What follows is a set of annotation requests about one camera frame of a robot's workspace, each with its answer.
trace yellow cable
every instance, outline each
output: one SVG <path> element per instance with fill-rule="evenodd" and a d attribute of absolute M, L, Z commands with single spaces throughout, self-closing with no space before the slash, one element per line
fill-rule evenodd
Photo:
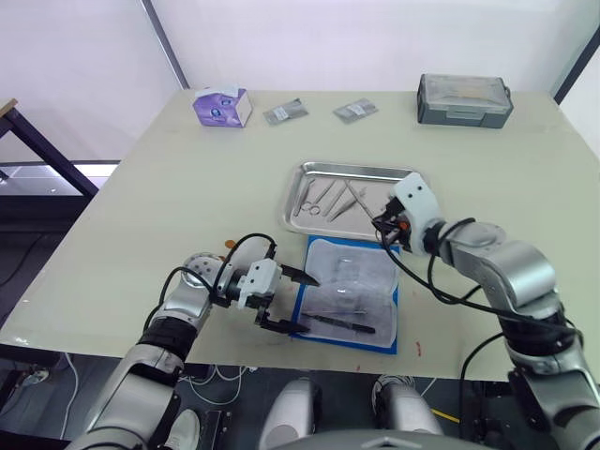
<path fill-rule="evenodd" d="M 439 415 L 440 417 L 443 417 L 446 420 L 449 420 L 450 422 L 454 422 L 455 424 L 460 423 L 460 421 L 458 419 L 456 419 L 456 417 L 446 414 L 445 412 L 434 410 L 433 408 L 431 408 L 431 412 L 434 413 L 435 415 Z"/>

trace floor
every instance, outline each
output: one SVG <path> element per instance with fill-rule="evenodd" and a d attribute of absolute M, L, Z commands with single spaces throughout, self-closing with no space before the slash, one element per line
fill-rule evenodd
<path fill-rule="evenodd" d="M 0 234 L 0 283 L 19 264 L 24 252 L 38 236 L 35 234 Z M 28 284 L 52 255 L 62 239 L 60 234 L 41 237 L 33 247 L 15 277 L 0 287 L 0 325 L 19 299 Z M 74 355 L 73 363 L 79 372 L 80 390 L 71 408 L 66 439 L 71 440 L 83 431 L 84 417 L 94 395 L 106 381 L 117 360 L 95 356 Z M 0 377 L 16 363 L 0 359 Z M 236 367 L 224 367 L 226 375 L 237 373 Z M 322 388 L 323 408 L 320 430 L 344 428 L 373 428 L 374 418 L 370 407 L 371 386 L 375 375 L 328 371 L 297 371 L 260 368 L 244 375 L 239 398 L 225 411 L 232 413 L 231 423 L 224 435 L 223 450 L 254 448 L 259 439 L 263 421 L 269 408 L 283 386 L 290 380 L 309 377 Z M 417 379 L 416 388 L 421 392 L 429 379 Z M 0 412 L 0 429 L 14 433 L 57 438 L 63 424 L 63 416 L 74 384 L 73 373 L 65 360 L 51 370 L 50 378 L 39 384 L 19 388 Z M 198 387 L 205 397 L 217 401 L 229 399 L 235 393 L 236 382 L 214 381 Z M 177 391 L 182 398 L 181 408 L 193 408 L 206 412 L 211 407 L 191 391 L 187 382 L 180 382 Z M 438 380 L 425 395 L 432 408 L 458 415 L 458 382 Z M 501 428 L 514 441 L 516 449 L 549 449 L 546 441 L 532 434 L 518 416 L 511 397 L 490 402 L 490 413 L 498 417 Z M 458 426 L 440 418 L 446 435 L 457 436 Z"/>

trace small packet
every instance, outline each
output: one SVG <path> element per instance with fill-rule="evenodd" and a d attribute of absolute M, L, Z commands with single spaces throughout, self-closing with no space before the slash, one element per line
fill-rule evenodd
<path fill-rule="evenodd" d="M 373 103 L 366 98 L 361 98 L 354 103 L 337 108 L 334 110 L 334 114 L 339 117 L 344 124 L 351 124 L 352 122 L 367 117 L 377 111 L 378 109 Z"/>
<path fill-rule="evenodd" d="M 295 119 L 307 115 L 308 111 L 300 101 L 300 98 L 292 100 L 289 103 L 276 106 L 272 110 L 262 113 L 266 121 L 271 125 L 278 125 L 288 119 Z"/>

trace black pen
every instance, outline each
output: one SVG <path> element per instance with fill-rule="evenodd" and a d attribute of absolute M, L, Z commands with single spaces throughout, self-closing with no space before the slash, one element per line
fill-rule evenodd
<path fill-rule="evenodd" d="M 359 333 L 369 333 L 370 335 L 375 334 L 375 328 L 372 326 L 361 325 L 360 323 L 352 323 L 341 321 L 340 319 L 334 319 L 332 317 L 320 316 L 319 314 L 306 314 L 306 312 L 301 313 L 303 316 L 314 319 L 315 321 L 329 323 L 334 326 L 341 326 L 342 328 L 348 328 L 349 330 L 354 330 Z"/>

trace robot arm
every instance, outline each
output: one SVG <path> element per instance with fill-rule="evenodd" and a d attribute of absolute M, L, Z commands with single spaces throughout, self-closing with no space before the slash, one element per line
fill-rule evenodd
<path fill-rule="evenodd" d="M 85 434 L 67 449 L 142 450 L 164 443 L 179 409 L 174 387 L 213 304 L 226 308 L 236 300 L 239 308 L 255 308 L 255 323 L 279 333 L 308 330 L 293 322 L 269 320 L 267 309 L 282 275 L 318 285 L 312 277 L 271 258 L 254 262 L 247 271 L 231 263 L 221 271 L 222 264 L 220 258 L 209 253 L 187 259 L 178 286 L 154 313 L 138 343 L 97 396 L 86 418 Z M 207 289 L 194 273 L 214 289 Z"/>
<path fill-rule="evenodd" d="M 600 448 L 596 383 L 580 339 L 566 326 L 556 274 L 544 255 L 527 243 L 506 240 L 496 225 L 446 224 L 418 173 L 397 183 L 393 195 L 373 225 L 388 246 L 398 240 L 414 254 L 439 256 L 482 287 L 499 312 L 515 364 L 509 382 L 529 424 L 549 432 L 562 450 Z"/>

